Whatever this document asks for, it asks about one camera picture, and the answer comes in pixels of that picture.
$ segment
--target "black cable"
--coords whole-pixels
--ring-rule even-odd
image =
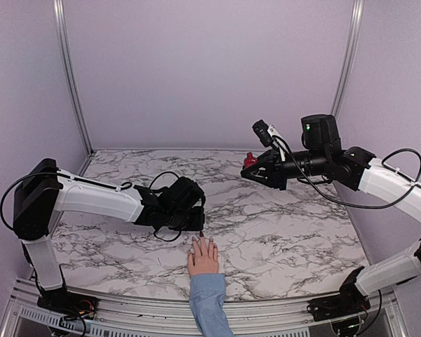
[[[3,224],[9,229],[12,230],[14,232],[14,229],[8,224],[8,222],[5,219],[5,215],[3,212],[3,206],[5,204],[5,200],[6,197],[8,196],[9,192],[19,183],[21,183],[22,181],[28,179],[28,178],[33,178],[36,176],[58,176],[58,177],[63,177],[63,178],[70,178],[69,176],[63,174],[63,173],[59,173],[59,172],[37,172],[37,173],[31,173],[31,174],[27,174],[26,176],[21,177],[20,179],[17,179],[14,183],[12,183],[7,189],[6,191],[3,193],[3,196],[1,197],[0,200],[0,219],[3,222]]]
[[[332,197],[324,194],[322,191],[320,191],[320,189],[309,179],[309,177],[307,176],[307,174],[302,171],[302,169],[300,168],[300,165],[296,161],[295,156],[293,156],[293,152],[290,149],[290,147],[288,146],[287,142],[283,138],[278,137],[276,135],[274,135],[272,137],[275,140],[279,139],[285,145],[285,147],[286,147],[287,150],[284,149],[283,146],[279,142],[277,142],[277,144],[281,148],[281,150],[283,150],[284,152],[287,152],[290,155],[291,159],[293,160],[293,163],[295,163],[296,167],[301,172],[302,176],[305,178],[305,180],[307,180],[307,182],[309,183],[309,185],[311,185],[314,188],[314,190],[316,190],[318,192],[318,194],[320,194],[324,199],[327,199],[327,200],[329,200],[331,202],[335,202],[336,204],[343,205],[343,206],[346,206],[346,207],[353,207],[353,208],[356,208],[356,209],[387,209],[389,207],[392,207],[392,206],[398,204],[399,202],[401,202],[402,200],[404,200],[413,191],[413,189],[417,186],[416,183],[419,181],[420,176],[421,176],[421,154],[419,152],[417,152],[414,149],[400,149],[400,150],[394,151],[393,153],[389,154],[388,156],[386,156],[382,160],[382,165],[384,164],[384,162],[386,160],[390,159],[391,157],[393,157],[394,155],[396,155],[398,153],[412,152],[412,153],[414,153],[414,154],[417,155],[418,159],[420,160],[420,168],[419,168],[418,173],[416,175],[416,179],[414,180],[414,184],[408,189],[408,191],[406,193],[404,193],[401,197],[399,197],[395,201],[390,202],[389,204],[380,205],[380,206],[351,204],[349,202],[344,202],[344,201],[341,201],[339,199],[332,198]]]
[[[405,173],[397,171],[395,168],[384,163],[383,161],[382,161],[382,166],[385,167],[387,170],[393,173],[396,173],[398,176],[401,176],[402,178],[406,179],[409,183],[415,183],[415,181],[411,177],[407,176]]]
[[[182,230],[180,230],[179,232],[178,232],[178,235],[176,235],[173,239],[170,239],[170,240],[165,240],[165,239],[162,239],[161,237],[158,237],[157,236],[157,233],[159,233],[159,230],[155,230],[154,231],[154,233],[153,233],[153,235],[154,235],[154,237],[155,238],[157,238],[157,239],[159,239],[159,240],[162,240],[162,241],[164,241],[164,242],[173,242],[173,241],[176,241],[180,236],[181,236],[181,234],[182,234]]]
[[[372,325],[377,321],[377,319],[380,316],[380,311],[382,309],[382,292],[379,290],[379,308],[377,309],[377,314],[374,316],[373,320],[370,322],[370,324],[362,331],[360,331],[357,336],[363,335],[369,328],[372,327]]]
[[[332,183],[332,180],[331,179],[324,179],[324,178],[322,178],[322,179],[323,180],[320,180],[320,181],[312,181],[312,182],[313,182],[314,185],[325,185],[325,184],[331,184]],[[296,180],[299,181],[302,184],[310,185],[307,182],[307,180],[304,180],[302,178],[296,178]]]
[[[59,308],[59,311],[61,311],[61,310],[67,311],[69,314],[73,314],[74,316],[79,318],[79,320],[83,324],[83,333],[79,337],[84,337],[86,335],[86,332],[87,332],[87,325],[86,325],[86,321],[81,316],[81,314],[79,312],[74,311],[74,310]]]
[[[120,190],[124,191],[124,190],[127,190],[128,188],[132,188],[132,186],[133,186],[133,183],[131,181],[126,181],[120,185]]]
[[[89,185],[99,186],[99,187],[103,187],[103,188],[109,188],[110,190],[116,190],[117,189],[116,186],[100,183],[99,181],[89,180],[89,179],[85,179],[85,178],[82,178],[82,177],[73,177],[73,180],[79,181],[81,183],[86,183],[86,184],[89,184]]]
[[[180,178],[180,177],[179,177],[179,175],[178,175],[178,174],[176,174],[175,172],[172,172],[172,171],[164,171],[164,172],[162,172],[162,173],[158,174],[158,175],[156,176],[156,178],[155,178],[155,179],[153,179],[152,183],[151,183],[151,184],[149,184],[148,188],[152,188],[152,186],[153,186],[154,182],[155,182],[156,180],[158,180],[161,176],[165,175],[165,174],[173,174],[173,175],[174,175],[177,179],[179,179],[179,178]]]

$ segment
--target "hand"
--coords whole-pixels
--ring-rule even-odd
[[[204,237],[200,238],[200,242],[192,237],[192,245],[194,252],[189,250],[187,257],[187,267],[190,276],[200,274],[217,274],[218,273],[218,248],[213,243],[212,237],[209,239],[209,245],[206,244]]]

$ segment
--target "purple wall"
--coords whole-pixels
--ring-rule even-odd
[[[53,4],[0,1],[0,197],[44,157],[73,171],[86,158],[62,72]],[[0,322],[16,277],[28,271],[20,243],[0,222]]]
[[[345,147],[358,145],[382,158],[401,147],[421,153],[421,1],[366,1],[339,129]],[[415,176],[417,164],[406,158],[392,164]],[[345,189],[341,195],[374,202]],[[350,213],[373,262],[421,236],[421,225],[396,209]],[[421,279],[396,287],[396,294],[410,336],[421,337]]]
[[[66,1],[97,148],[260,147],[263,118],[298,145],[329,113],[352,1]]]

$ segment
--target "marble surface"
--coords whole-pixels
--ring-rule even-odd
[[[206,193],[204,233],[220,249],[228,300],[264,300],[338,290],[367,260],[342,206],[290,181],[273,190],[240,177],[244,152],[99,151],[85,176],[148,186],[165,170],[194,179]],[[170,185],[164,176],[154,187]],[[333,186],[322,187],[335,195]],[[151,227],[84,213],[65,213],[53,235],[67,284],[148,298],[187,299],[192,233],[176,242]],[[173,237],[167,229],[159,235]]]

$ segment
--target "robotic arm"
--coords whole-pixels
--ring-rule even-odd
[[[262,144],[272,148],[257,161],[248,155],[250,160],[245,161],[241,176],[285,190],[288,179],[322,175],[329,179],[324,181],[336,180],[354,191],[390,203],[416,185],[395,207],[421,223],[421,183],[415,183],[399,170],[384,167],[374,154],[360,147],[342,150],[333,116],[313,115],[301,122],[302,144],[307,150],[287,153],[284,146],[289,148],[274,126],[262,120],[255,123],[253,130]],[[387,260],[354,270],[340,287],[339,295],[311,300],[308,310],[316,321],[357,313],[362,307],[370,308],[368,295],[420,275],[421,240]]]
[[[198,200],[201,205],[195,206]],[[13,230],[36,271],[41,292],[38,305],[62,312],[80,307],[85,300],[93,307],[96,302],[95,298],[67,291],[48,232],[53,211],[111,216],[152,226],[155,231],[163,226],[178,232],[200,231],[204,202],[203,190],[186,177],[160,190],[132,184],[118,186],[76,176],[58,169],[55,160],[44,159],[14,193]]]

